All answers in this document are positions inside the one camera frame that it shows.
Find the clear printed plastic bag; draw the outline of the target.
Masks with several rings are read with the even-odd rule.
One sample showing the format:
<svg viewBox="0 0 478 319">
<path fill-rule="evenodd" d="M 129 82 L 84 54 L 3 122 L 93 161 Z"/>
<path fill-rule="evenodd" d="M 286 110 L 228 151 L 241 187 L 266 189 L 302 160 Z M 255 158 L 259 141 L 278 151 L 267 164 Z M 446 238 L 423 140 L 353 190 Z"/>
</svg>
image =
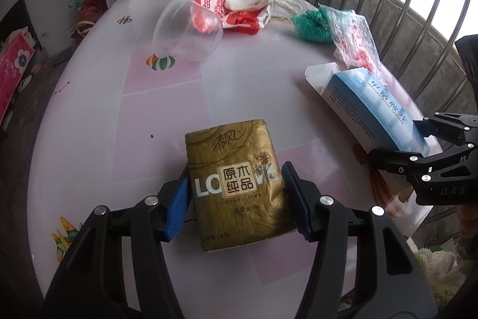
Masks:
<svg viewBox="0 0 478 319">
<path fill-rule="evenodd" d="M 382 62 L 367 19 L 354 10 L 336 10 L 327 6 L 322 6 L 321 10 L 327 17 L 330 37 L 339 59 L 347 68 L 364 67 L 376 79 L 384 82 Z"/>
</svg>

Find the green plastic bag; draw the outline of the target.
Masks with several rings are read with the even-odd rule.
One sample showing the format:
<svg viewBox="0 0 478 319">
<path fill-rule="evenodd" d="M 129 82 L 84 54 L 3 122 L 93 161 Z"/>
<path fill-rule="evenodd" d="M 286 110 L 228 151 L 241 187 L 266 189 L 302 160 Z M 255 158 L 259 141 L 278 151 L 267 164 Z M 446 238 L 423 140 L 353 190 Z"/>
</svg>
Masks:
<svg viewBox="0 0 478 319">
<path fill-rule="evenodd" d="M 319 44 L 333 43 L 332 21 L 343 22 L 354 10 L 338 10 L 333 7 L 319 5 L 316 10 L 306 10 L 300 15 L 293 15 L 289 20 L 295 32 L 302 39 Z"/>
</svg>

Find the gold tissue pack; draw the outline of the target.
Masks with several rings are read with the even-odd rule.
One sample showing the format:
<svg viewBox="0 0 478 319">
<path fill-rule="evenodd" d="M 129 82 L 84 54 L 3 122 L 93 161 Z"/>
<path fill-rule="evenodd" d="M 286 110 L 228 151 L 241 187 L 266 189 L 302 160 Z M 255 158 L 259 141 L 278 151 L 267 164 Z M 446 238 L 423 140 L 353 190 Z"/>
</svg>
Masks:
<svg viewBox="0 0 478 319">
<path fill-rule="evenodd" d="M 265 120 L 202 129 L 185 141 L 204 250 L 250 245 L 294 229 Z"/>
</svg>

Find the white red plastic bag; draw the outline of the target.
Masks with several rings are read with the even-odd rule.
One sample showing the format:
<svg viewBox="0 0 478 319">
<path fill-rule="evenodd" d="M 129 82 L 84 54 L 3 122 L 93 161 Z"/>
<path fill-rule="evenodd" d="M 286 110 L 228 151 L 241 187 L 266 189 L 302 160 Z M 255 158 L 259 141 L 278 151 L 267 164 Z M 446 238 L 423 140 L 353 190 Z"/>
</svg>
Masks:
<svg viewBox="0 0 478 319">
<path fill-rule="evenodd" d="M 289 19 L 307 9 L 301 0 L 224 0 L 220 20 L 223 29 L 254 36 L 274 17 Z"/>
</svg>

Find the clear plastic cup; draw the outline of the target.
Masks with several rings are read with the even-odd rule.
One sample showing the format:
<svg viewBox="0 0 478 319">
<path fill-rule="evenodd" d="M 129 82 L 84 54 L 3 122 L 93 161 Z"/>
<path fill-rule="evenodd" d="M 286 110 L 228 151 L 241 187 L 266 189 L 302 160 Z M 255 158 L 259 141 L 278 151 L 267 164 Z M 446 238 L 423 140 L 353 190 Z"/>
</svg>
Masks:
<svg viewBox="0 0 478 319">
<path fill-rule="evenodd" d="M 173 0 L 156 23 L 152 50 L 159 58 L 205 62 L 222 37 L 222 22 L 214 12 L 194 0 Z"/>
</svg>

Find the pink floral bedding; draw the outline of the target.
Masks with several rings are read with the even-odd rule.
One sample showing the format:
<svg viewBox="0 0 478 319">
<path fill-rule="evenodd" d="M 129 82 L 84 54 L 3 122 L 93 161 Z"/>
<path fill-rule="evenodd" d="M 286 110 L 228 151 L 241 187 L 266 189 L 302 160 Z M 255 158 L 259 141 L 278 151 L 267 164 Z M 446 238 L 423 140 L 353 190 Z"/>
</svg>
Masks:
<svg viewBox="0 0 478 319">
<path fill-rule="evenodd" d="M 28 28 L 12 32 L 1 49 L 0 63 L 0 115 L 3 120 L 12 95 L 28 63 L 35 54 L 35 41 Z"/>
</svg>

